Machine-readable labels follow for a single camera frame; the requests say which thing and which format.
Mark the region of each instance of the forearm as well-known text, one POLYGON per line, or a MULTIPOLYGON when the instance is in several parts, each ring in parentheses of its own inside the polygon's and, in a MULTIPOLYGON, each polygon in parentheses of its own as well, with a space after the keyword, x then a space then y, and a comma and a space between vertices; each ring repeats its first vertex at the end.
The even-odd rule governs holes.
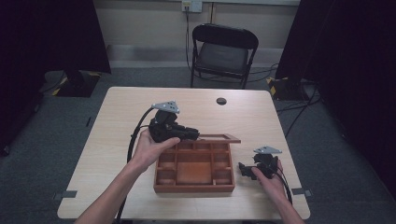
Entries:
POLYGON ((277 200, 276 208, 285 224, 304 223, 303 219, 300 217, 300 215, 294 209, 293 205, 287 199, 277 200))
POLYGON ((102 195, 77 219, 76 223, 111 223, 142 172, 133 164, 127 164, 102 195))

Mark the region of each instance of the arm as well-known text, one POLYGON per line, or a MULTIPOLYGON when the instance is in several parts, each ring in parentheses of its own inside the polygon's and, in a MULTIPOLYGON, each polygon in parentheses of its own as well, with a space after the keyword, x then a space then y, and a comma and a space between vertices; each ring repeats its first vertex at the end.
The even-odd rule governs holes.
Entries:
POLYGON ((143 131, 131 160, 99 198, 81 214, 76 223, 111 223, 136 179, 158 160, 165 149, 179 141, 179 138, 170 138, 156 143, 152 140, 149 130, 143 131))
MULTIPOLYGON (((277 167, 282 170, 282 164, 280 161, 277 162, 277 167)), ((286 197, 283 183, 277 175, 275 175, 272 179, 268 179, 256 167, 252 167, 251 171, 255 176, 257 176, 260 184, 262 185, 262 189, 268 194, 268 197, 275 204, 276 209, 285 224, 304 223, 303 219, 286 197)))

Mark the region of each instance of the black device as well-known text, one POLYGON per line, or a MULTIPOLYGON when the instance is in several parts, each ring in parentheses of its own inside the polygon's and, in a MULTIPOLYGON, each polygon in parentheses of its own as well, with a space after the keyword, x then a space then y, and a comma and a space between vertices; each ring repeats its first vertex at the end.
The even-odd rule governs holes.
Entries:
POLYGON ((176 119, 175 113, 158 110, 148 126, 152 139, 155 142, 163 142, 172 137, 178 137, 180 140, 198 138, 198 130, 178 125, 176 119))
MULTIPOLYGON (((277 171, 277 161, 278 157, 271 154, 256 154, 253 157, 254 163, 257 163, 256 167, 268 178, 272 179, 277 171)), ((252 180, 256 180, 257 176, 253 174, 251 168, 253 166, 246 166, 239 162, 239 169, 241 170, 242 176, 248 176, 252 180)))

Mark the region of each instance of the wooden table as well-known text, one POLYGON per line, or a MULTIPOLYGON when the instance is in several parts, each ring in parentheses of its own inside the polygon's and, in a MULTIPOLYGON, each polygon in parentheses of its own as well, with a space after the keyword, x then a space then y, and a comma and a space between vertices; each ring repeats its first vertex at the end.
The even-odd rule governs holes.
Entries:
MULTIPOLYGON (((126 154, 138 121, 154 103, 175 100, 177 122, 200 133, 229 133, 241 144, 231 144, 235 189, 231 193, 158 193, 153 189, 155 164, 136 181, 128 195, 122 218, 151 220, 258 220, 280 219, 258 181, 241 176, 238 162, 253 165, 253 149, 282 150, 285 176, 291 189, 300 180, 267 91, 113 87, 108 90, 91 134, 67 190, 76 198, 63 198, 58 216, 77 218, 110 184, 126 163, 126 154), (216 100, 223 97, 226 105, 216 100)), ((148 114, 143 124, 155 115, 148 114)), ((303 219, 310 211, 303 194, 293 195, 293 205, 303 219)))

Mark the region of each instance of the wooden tray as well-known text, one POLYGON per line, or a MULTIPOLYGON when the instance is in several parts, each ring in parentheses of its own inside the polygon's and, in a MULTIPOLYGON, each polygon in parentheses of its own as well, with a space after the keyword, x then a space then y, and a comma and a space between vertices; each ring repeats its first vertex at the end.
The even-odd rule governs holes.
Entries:
POLYGON ((155 192, 232 192, 230 144, 241 140, 229 134, 201 134, 166 149, 156 164, 155 192))

